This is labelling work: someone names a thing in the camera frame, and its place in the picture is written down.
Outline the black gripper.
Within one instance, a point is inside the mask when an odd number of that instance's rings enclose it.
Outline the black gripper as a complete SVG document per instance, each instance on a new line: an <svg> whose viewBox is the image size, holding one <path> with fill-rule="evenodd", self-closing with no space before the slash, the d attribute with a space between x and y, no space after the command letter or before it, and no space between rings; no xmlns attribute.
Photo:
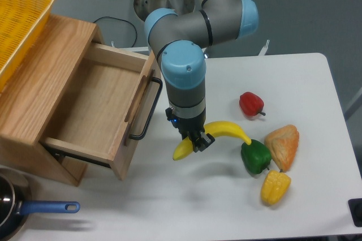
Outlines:
<svg viewBox="0 0 362 241"><path fill-rule="evenodd" d="M193 118L178 117L170 107L165 110L165 113L167 120L179 130L182 140L190 139L194 152L202 152L215 142L215 138L211 134L205 133L206 109Z"/></svg>

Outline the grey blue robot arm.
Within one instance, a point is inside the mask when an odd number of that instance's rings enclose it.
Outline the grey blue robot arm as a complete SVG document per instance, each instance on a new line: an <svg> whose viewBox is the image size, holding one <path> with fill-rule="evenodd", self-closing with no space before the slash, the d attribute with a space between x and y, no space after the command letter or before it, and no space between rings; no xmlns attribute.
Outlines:
<svg viewBox="0 0 362 241"><path fill-rule="evenodd" d="M180 14L175 5L155 7L144 31L166 84L168 120L194 152L214 142L205 129L206 61L203 50L250 35L258 27L253 0L201 0L196 12Z"/></svg>

